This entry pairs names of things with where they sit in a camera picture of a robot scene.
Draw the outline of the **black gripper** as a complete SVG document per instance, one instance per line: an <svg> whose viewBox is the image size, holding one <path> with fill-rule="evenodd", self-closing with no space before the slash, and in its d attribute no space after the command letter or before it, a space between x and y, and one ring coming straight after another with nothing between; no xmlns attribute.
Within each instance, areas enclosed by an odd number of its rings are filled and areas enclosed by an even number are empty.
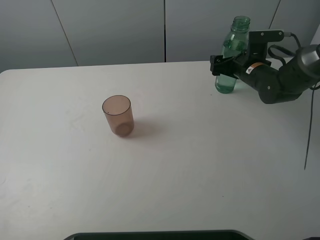
<svg viewBox="0 0 320 240"><path fill-rule="evenodd" d="M243 82L268 82L272 78L271 62L264 53L244 51L227 58L211 55L209 62L213 76L232 76Z"/></svg>

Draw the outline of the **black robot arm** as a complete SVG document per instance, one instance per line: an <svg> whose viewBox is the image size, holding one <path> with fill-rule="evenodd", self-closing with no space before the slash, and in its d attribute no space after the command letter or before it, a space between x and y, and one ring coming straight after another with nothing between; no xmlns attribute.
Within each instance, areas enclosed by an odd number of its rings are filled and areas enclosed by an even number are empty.
<svg viewBox="0 0 320 240"><path fill-rule="evenodd" d="M212 55L210 71L214 76L241 80L256 90L265 104L290 102L307 89L320 88L320 46L313 44L298 49L278 70L257 54L241 53L228 58Z"/></svg>

